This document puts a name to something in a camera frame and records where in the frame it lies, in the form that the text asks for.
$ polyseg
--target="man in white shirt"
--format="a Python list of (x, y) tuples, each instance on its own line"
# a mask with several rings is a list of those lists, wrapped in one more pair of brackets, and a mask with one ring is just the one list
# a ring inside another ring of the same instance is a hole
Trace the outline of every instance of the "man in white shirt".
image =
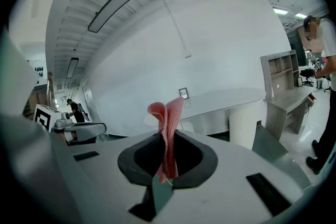
[(327, 125), (320, 141), (313, 140), (312, 147), (316, 154), (316, 159), (308, 157), (306, 163), (317, 175), (327, 161), (334, 144), (336, 142), (336, 125), (332, 121), (336, 120), (336, 28), (333, 22), (328, 19), (316, 19), (307, 16), (303, 21), (305, 32), (311, 39), (319, 38), (323, 44), (323, 50), (327, 58), (325, 66), (315, 72), (315, 77), (320, 79), (330, 75), (330, 110)]

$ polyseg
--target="black shoe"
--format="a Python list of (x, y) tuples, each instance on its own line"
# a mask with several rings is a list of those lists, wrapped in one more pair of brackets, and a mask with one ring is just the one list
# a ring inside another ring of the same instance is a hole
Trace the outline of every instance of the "black shoe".
[(306, 159), (307, 166), (314, 172), (314, 174), (318, 175), (322, 168), (319, 168), (316, 162), (317, 159), (313, 159), (312, 157), (307, 157)]
[(311, 143), (311, 146), (313, 147), (316, 157), (318, 157), (319, 156), (319, 142), (317, 142), (316, 140), (313, 140), (313, 142)]

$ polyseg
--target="red textured fabric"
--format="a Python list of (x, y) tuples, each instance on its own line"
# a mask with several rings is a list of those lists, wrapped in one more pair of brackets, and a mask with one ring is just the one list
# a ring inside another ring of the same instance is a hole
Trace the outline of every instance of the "red textured fabric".
[(164, 183), (166, 178), (175, 179), (178, 177), (176, 162), (174, 158), (174, 132), (179, 124), (184, 99), (179, 97), (167, 103), (152, 103), (148, 106), (148, 113), (152, 114), (159, 121), (159, 131), (165, 141), (165, 152), (163, 162), (156, 172), (160, 182)]

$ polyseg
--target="white box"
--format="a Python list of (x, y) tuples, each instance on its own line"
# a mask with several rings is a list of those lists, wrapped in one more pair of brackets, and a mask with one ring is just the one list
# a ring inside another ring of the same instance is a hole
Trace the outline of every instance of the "white box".
[(37, 104), (35, 107), (34, 121), (44, 126), (48, 132), (55, 126), (55, 122), (61, 119), (62, 113), (47, 105)]

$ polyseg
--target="office chair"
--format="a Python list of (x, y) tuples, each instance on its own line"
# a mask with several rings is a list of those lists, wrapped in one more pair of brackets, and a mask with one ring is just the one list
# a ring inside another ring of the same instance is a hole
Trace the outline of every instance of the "office chair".
[(327, 76), (327, 82), (328, 82), (329, 87), (324, 89), (324, 92), (326, 92), (327, 90), (331, 91), (331, 87), (330, 87), (330, 83), (329, 83), (330, 81), (331, 81), (330, 76)]
[(309, 79), (310, 77), (314, 76), (314, 70), (313, 69), (305, 69), (300, 72), (300, 75), (306, 78), (306, 81), (303, 82), (303, 85), (308, 85), (310, 87), (314, 87), (314, 82)]

